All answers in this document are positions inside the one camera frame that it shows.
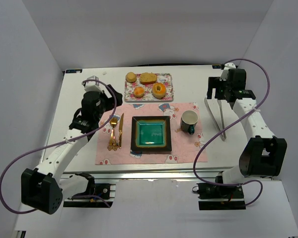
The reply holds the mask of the metal tongs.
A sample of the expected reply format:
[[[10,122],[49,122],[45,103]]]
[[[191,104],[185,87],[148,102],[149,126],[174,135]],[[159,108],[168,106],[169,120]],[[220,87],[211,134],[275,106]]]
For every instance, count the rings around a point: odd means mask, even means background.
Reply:
[[[217,104],[217,109],[214,111],[216,108],[214,105],[210,105],[210,103],[216,103]],[[221,132],[220,138],[222,141],[226,141],[226,132],[222,132],[222,130],[225,128],[225,123],[224,123],[224,114],[223,114],[223,107],[222,107],[222,102],[219,99],[211,100],[211,99],[204,99],[204,104],[206,106],[206,109],[209,113],[209,116],[211,117],[214,126],[217,130],[217,132]]]

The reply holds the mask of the round orange-topped bun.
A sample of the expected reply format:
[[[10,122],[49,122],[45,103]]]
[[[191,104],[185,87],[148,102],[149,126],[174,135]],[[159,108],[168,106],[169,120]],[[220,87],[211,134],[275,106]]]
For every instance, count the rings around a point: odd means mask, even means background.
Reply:
[[[144,94],[145,94],[145,89],[143,87],[135,87],[134,88],[133,95],[136,98],[141,98],[144,96]]]

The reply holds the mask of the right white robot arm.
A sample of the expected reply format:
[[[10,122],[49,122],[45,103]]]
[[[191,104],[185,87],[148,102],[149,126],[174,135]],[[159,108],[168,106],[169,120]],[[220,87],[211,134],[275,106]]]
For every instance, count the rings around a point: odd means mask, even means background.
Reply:
[[[286,140],[277,138],[268,128],[256,97],[247,90],[244,69],[225,69],[220,77],[209,77],[206,99],[229,103],[245,131],[248,143],[237,166],[222,172],[224,184],[244,183],[253,177],[275,177],[280,174],[287,150]]]

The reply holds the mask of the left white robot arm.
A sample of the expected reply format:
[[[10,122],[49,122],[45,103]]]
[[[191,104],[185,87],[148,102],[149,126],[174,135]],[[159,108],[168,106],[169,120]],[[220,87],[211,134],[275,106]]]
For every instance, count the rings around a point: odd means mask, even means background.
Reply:
[[[69,198],[94,197],[94,177],[76,173],[62,180],[65,169],[94,136],[105,112],[122,105],[122,94],[108,84],[110,98],[97,85],[85,86],[86,92],[69,125],[63,143],[34,169],[25,169],[21,175],[21,202],[47,214],[54,214],[61,203]]]

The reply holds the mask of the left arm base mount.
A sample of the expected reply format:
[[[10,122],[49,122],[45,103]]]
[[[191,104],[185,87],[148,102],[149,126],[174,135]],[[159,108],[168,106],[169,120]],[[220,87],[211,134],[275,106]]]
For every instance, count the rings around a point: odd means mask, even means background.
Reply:
[[[96,180],[87,173],[76,173],[60,180],[67,208],[110,208],[113,205],[116,185]]]

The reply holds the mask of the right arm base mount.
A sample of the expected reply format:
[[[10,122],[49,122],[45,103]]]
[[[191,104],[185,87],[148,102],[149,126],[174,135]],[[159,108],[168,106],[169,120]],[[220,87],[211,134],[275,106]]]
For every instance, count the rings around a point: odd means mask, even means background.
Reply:
[[[198,195],[200,211],[245,210],[242,187],[215,186],[208,183],[198,183],[192,188]]]

